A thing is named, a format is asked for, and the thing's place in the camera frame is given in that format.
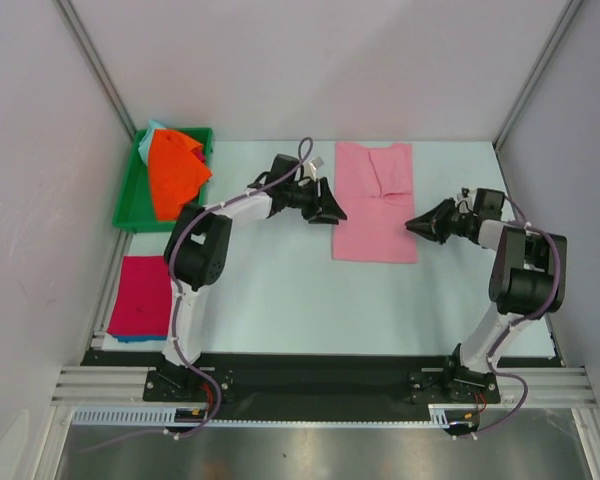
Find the pink t shirt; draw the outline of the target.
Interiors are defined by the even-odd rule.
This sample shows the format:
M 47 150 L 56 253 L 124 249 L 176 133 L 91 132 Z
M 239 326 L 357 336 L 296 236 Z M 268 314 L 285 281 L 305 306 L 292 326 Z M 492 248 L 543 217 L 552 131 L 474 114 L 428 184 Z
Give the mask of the pink t shirt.
M 347 219 L 334 227 L 335 260 L 415 264 L 418 251 L 405 223 L 415 217 L 412 146 L 335 147 L 335 198 Z

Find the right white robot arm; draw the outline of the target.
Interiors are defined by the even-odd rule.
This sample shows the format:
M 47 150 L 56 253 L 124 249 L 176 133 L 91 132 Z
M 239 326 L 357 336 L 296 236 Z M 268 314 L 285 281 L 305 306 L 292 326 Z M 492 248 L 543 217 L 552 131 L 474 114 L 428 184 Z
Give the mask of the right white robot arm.
M 566 293 L 568 240 L 526 220 L 502 219 L 518 206 L 504 192 L 465 189 L 405 223 L 406 230 L 444 244 L 465 238 L 495 253 L 488 296 L 491 306 L 474 332 L 457 348 L 458 365 L 441 376 L 443 393 L 464 401 L 477 389 L 473 372 L 492 373 L 509 344 L 533 322 L 556 312 Z

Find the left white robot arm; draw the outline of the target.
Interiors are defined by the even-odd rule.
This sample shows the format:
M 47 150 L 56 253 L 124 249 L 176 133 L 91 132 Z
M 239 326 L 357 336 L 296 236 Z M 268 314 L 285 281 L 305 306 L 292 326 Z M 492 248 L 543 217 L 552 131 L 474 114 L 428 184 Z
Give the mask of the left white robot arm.
M 238 196 L 214 205 L 188 203 L 181 209 L 164 251 L 172 288 L 172 305 L 163 349 L 165 360 L 176 367 L 166 387 L 177 398 L 194 397 L 201 376 L 187 365 L 202 352 L 201 330 L 211 286 L 223 273 L 232 229 L 266 220 L 286 208 L 297 209 L 310 224 L 337 225 L 347 219 L 318 174 L 323 160 L 301 160 L 278 154 Z

